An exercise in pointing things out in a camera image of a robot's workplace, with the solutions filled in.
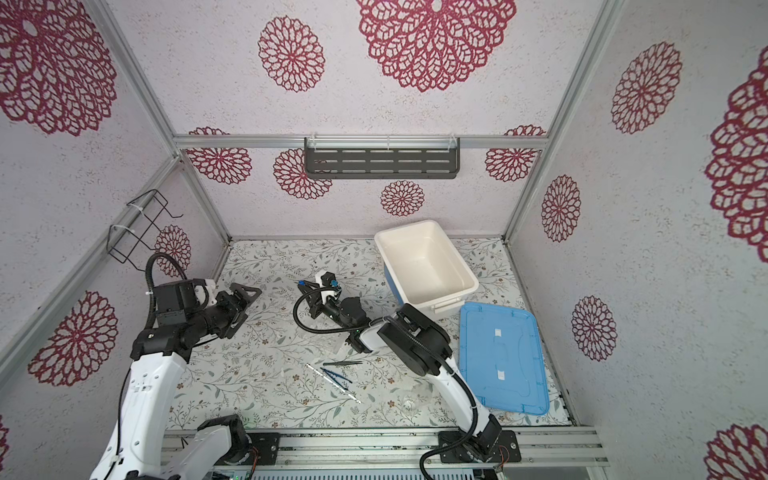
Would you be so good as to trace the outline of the white plastic bin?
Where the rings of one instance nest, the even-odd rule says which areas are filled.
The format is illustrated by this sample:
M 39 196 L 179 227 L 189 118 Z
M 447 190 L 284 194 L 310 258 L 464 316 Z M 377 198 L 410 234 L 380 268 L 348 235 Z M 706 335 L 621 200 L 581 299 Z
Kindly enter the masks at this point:
M 479 281 L 442 227 L 433 220 L 375 234 L 385 279 L 398 304 L 432 320 L 460 312 Z

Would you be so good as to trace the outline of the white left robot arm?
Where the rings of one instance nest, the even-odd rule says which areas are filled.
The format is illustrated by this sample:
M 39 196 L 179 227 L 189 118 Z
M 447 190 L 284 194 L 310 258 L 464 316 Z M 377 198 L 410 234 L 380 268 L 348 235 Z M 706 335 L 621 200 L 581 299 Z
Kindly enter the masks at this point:
M 154 286 L 151 326 L 133 343 L 119 416 L 94 479 L 202 479 L 218 463 L 248 459 L 252 442 L 235 414 L 203 422 L 169 463 L 162 445 L 177 384 L 202 338 L 231 339 L 259 298 L 257 287 L 188 279 Z

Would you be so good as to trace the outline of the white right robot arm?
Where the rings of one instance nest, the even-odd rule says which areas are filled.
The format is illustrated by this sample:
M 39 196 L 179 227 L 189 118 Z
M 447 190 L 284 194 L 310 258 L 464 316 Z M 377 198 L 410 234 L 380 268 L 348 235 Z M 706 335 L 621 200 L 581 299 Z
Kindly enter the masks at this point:
M 440 456 L 460 462 L 518 462 L 520 447 L 503 433 L 498 419 L 471 391 L 459 371 L 448 333 L 411 304 L 394 314 L 371 319 L 359 298 L 340 297 L 333 286 L 300 284 L 302 295 L 292 310 L 293 320 L 312 334 L 345 334 L 357 353 L 390 350 L 415 375 L 426 379 L 449 406 L 458 431 L 423 453 L 419 467 Z

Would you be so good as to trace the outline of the metal tweezers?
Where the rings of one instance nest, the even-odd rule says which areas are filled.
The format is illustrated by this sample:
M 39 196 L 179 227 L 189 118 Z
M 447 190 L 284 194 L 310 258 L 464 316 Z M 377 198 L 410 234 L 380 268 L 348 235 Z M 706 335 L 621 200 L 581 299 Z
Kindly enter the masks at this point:
M 363 361 L 360 361 L 360 360 L 342 360 L 342 361 L 324 362 L 322 365 L 346 367 L 346 366 L 354 366 L 354 365 L 362 365 L 362 364 L 363 364 Z

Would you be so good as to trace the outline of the blue plastic bin lid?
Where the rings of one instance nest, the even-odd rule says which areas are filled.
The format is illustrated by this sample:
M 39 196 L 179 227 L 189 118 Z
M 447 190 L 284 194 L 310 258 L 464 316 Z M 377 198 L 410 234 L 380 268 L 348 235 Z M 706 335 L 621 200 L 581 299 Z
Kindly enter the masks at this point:
M 476 302 L 462 306 L 459 369 L 489 409 L 537 416 L 549 411 L 538 325 L 526 310 Z

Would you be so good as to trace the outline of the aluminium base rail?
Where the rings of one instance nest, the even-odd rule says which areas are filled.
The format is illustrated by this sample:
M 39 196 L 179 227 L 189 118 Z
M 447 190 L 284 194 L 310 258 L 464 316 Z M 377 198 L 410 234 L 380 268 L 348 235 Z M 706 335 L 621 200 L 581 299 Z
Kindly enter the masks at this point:
M 591 427 L 507 427 L 485 453 L 455 446 L 455 429 L 255 429 L 225 425 L 169 431 L 155 440 L 109 441 L 94 479 L 200 478 L 207 471 L 598 468 L 609 464 Z

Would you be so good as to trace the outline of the dark grey wall shelf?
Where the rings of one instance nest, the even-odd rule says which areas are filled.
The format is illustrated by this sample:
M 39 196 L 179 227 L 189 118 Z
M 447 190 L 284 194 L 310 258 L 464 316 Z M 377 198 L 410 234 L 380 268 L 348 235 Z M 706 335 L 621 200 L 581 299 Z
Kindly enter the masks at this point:
M 408 143 L 304 140 L 304 171 L 313 180 L 444 180 L 460 171 L 457 138 Z

